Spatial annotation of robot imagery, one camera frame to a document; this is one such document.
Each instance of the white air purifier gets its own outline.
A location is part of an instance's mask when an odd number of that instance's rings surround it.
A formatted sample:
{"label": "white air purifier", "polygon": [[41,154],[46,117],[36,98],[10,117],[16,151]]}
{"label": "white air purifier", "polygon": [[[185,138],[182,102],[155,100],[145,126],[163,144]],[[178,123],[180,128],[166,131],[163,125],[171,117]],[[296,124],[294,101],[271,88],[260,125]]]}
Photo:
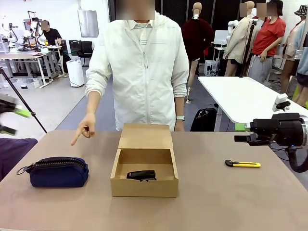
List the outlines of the white air purifier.
{"label": "white air purifier", "polygon": [[85,84],[83,78],[83,71],[80,60],[70,60],[66,62],[67,71],[69,75],[69,81],[71,82],[71,87],[78,88]]}

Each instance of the black stapler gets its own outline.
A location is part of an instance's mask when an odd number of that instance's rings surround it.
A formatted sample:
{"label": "black stapler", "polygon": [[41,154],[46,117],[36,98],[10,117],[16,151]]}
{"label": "black stapler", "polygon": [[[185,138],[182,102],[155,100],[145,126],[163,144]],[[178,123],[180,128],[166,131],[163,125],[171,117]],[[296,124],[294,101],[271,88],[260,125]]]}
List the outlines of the black stapler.
{"label": "black stapler", "polygon": [[149,180],[156,180],[155,175],[156,174],[154,170],[144,170],[144,171],[129,172],[126,178],[132,180],[139,180],[140,182],[142,182],[143,180],[149,182]]}

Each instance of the tripod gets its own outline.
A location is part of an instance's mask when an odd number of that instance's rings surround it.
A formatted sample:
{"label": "tripod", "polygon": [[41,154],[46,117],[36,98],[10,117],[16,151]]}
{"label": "tripod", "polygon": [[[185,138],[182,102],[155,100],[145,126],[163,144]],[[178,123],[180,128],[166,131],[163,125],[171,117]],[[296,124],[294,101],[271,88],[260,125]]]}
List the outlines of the tripod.
{"label": "tripod", "polygon": [[249,33],[248,42],[246,44],[245,54],[244,54],[244,58],[243,58],[243,66],[242,66],[241,73],[240,73],[240,76],[239,76],[240,78],[243,78],[246,59],[247,59],[247,56],[248,56],[248,52],[249,52],[249,48],[250,48],[250,42],[251,42],[252,34],[254,32],[254,29],[255,29],[255,25],[257,25],[257,23],[255,21],[253,21],[251,26],[250,26],[250,33]]}
{"label": "tripod", "polygon": [[32,111],[32,109],[29,107],[29,105],[27,104],[27,102],[24,100],[24,98],[22,97],[22,95],[18,92],[18,90],[16,89],[16,87],[14,86],[14,84],[11,82],[10,78],[6,75],[6,73],[4,72],[4,70],[2,69],[2,67],[0,66],[0,75],[3,75],[5,80],[9,83],[9,85],[11,86],[11,88],[15,91],[16,95],[20,98],[20,100],[23,102],[23,104],[26,106],[27,110],[31,113],[31,115],[35,118],[35,120],[38,122],[38,124],[41,126],[41,128],[44,130],[45,133],[47,133],[47,131],[45,130],[45,128],[43,127],[43,125],[40,123],[40,121],[38,120],[38,118],[36,117],[36,113]]}

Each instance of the box lid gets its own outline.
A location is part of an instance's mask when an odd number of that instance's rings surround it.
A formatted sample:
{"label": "box lid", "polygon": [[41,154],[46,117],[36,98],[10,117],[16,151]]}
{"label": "box lid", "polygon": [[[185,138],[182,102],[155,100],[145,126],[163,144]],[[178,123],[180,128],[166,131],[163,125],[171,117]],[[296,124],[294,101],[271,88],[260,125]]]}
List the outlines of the box lid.
{"label": "box lid", "polygon": [[120,149],[173,149],[168,125],[124,124]]}

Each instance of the beige table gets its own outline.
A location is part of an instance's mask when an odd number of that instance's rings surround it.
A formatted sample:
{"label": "beige table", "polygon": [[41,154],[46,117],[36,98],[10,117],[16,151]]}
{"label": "beige table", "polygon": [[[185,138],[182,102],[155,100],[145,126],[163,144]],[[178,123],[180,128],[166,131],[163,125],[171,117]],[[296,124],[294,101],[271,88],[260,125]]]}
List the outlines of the beige table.
{"label": "beige table", "polygon": [[28,74],[30,73],[30,67],[29,67],[28,63],[37,63],[38,66],[39,66],[40,74],[42,76],[42,80],[43,80],[43,86],[41,86],[41,88],[43,88],[43,87],[47,86],[48,84],[50,84],[51,82],[53,82],[53,80],[50,79],[49,82],[46,83],[46,80],[45,80],[45,77],[44,77],[44,72],[43,72],[43,69],[42,69],[42,66],[41,66],[40,60],[39,60],[42,57],[45,58],[45,56],[47,54],[33,56],[32,53],[34,53],[34,52],[30,51],[30,52],[0,54],[0,60],[1,59],[5,60],[6,66],[8,68],[9,73],[10,73],[10,77],[13,77],[10,59],[16,60],[17,62],[25,63]]}
{"label": "beige table", "polygon": [[[177,198],[112,197],[119,132],[97,132],[71,147],[73,131],[48,133],[0,183],[0,230],[307,231],[308,192],[268,147],[235,143],[235,133],[174,133]],[[90,177],[78,189],[36,189],[17,169],[50,156],[79,156]],[[231,168],[226,159],[260,162]]]}

